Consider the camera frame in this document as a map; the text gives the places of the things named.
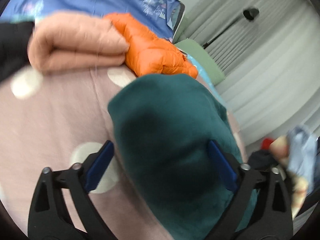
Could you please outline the orange puffer jacket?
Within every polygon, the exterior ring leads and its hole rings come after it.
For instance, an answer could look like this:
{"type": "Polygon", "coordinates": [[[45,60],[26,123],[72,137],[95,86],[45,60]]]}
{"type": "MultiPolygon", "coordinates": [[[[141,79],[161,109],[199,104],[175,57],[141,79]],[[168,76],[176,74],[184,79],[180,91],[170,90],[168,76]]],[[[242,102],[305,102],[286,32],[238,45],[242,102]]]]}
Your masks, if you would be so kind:
{"type": "Polygon", "coordinates": [[[131,14],[114,12],[104,19],[110,20],[129,44],[125,64],[136,76],[186,74],[197,78],[198,70],[178,48],[159,38],[131,14]]]}

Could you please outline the grey window curtain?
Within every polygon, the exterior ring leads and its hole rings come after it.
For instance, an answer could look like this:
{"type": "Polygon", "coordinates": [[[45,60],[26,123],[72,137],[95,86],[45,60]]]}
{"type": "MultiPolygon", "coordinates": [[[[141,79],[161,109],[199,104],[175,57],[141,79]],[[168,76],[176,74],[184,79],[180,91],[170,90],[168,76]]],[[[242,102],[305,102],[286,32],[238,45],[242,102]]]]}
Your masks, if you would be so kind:
{"type": "Polygon", "coordinates": [[[200,0],[184,34],[225,75],[216,88],[245,145],[319,133],[319,0],[200,0]]]}

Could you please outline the light blue garment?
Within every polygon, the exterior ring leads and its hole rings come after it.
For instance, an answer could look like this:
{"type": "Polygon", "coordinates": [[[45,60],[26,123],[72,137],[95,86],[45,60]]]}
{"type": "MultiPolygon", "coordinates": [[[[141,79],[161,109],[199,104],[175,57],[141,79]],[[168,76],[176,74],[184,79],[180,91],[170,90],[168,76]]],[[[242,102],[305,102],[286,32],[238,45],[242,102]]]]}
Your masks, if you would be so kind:
{"type": "Polygon", "coordinates": [[[288,131],[289,163],[287,170],[308,182],[307,195],[319,183],[318,139],[305,126],[288,131]]]}

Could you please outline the dark green fleece sweater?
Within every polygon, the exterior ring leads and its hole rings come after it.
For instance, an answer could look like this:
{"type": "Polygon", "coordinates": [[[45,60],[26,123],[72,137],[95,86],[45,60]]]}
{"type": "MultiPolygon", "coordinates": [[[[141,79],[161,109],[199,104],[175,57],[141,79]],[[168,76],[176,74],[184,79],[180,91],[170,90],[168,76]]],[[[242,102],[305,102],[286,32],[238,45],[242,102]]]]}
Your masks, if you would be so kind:
{"type": "Polygon", "coordinates": [[[225,107],[188,75],[150,74],[107,109],[124,170],[151,212],[174,239],[204,239],[233,196],[208,142],[242,160],[225,107]]]}

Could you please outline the blue tree print sheet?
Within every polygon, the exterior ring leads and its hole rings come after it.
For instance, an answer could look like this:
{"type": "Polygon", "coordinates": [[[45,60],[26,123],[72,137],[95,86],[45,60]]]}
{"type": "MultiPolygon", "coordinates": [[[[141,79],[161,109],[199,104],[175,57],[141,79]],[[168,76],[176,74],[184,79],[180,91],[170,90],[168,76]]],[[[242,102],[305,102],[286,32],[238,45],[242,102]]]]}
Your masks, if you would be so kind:
{"type": "Polygon", "coordinates": [[[58,10],[82,11],[103,17],[130,13],[157,36],[172,40],[183,16],[180,0],[1,0],[1,18],[41,19],[58,10]]]}

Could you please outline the salmon pink quilted jacket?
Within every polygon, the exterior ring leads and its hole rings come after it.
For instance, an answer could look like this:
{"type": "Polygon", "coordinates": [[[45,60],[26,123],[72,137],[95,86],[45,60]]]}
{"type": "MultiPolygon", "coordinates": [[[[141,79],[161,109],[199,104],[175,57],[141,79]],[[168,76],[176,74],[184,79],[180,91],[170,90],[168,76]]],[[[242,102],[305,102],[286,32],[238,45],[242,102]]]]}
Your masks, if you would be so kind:
{"type": "Polygon", "coordinates": [[[35,24],[30,65],[41,73],[120,66],[129,44],[110,20],[58,11],[35,24]]]}

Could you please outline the light blue bed cover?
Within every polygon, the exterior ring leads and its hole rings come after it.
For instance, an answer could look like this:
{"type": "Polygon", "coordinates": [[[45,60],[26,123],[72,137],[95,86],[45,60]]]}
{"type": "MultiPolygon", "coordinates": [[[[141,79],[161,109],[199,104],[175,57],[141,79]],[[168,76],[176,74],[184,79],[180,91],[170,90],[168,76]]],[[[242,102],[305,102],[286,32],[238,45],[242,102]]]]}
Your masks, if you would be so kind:
{"type": "Polygon", "coordinates": [[[205,63],[203,67],[190,54],[187,55],[187,59],[198,70],[199,77],[197,79],[201,81],[210,90],[210,92],[213,94],[216,100],[219,103],[221,103],[221,105],[227,108],[226,102],[223,100],[223,98],[220,96],[220,94],[215,88],[217,84],[221,83],[225,79],[224,74],[219,70],[216,63],[214,63],[213,60],[209,60],[209,63],[205,63]]]}

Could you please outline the pink polka dot bedsheet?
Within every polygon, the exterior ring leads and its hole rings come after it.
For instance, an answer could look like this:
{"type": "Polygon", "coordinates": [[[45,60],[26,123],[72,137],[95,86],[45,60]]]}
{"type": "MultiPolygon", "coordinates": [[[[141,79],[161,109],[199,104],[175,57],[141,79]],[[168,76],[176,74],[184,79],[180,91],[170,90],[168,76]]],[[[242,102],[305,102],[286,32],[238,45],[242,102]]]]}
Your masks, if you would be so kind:
{"type": "Polygon", "coordinates": [[[42,170],[66,170],[106,141],[114,156],[89,197],[116,239],[174,239],[124,170],[109,102],[135,81],[126,67],[42,76],[30,67],[1,84],[3,239],[28,237],[33,193],[42,170]]]}

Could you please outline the green pillow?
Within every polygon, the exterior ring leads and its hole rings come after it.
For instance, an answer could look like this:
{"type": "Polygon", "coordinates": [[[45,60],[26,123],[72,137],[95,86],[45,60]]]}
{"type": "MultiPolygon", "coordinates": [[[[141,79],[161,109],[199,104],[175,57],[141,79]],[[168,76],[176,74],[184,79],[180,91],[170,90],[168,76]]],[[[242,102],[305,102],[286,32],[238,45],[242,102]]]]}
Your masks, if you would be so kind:
{"type": "Polygon", "coordinates": [[[177,42],[175,46],[183,52],[190,54],[196,59],[203,67],[205,63],[209,63],[209,60],[213,60],[210,55],[194,40],[185,39],[177,42]]]}

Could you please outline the black garment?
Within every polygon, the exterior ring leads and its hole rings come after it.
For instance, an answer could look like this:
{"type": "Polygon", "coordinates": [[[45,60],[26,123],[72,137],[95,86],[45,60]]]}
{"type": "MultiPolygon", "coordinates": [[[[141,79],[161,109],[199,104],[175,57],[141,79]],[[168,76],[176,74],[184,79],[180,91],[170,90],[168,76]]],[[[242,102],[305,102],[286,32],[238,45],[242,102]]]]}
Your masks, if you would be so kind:
{"type": "Polygon", "coordinates": [[[1,82],[29,63],[27,48],[34,22],[1,22],[1,82]]]}

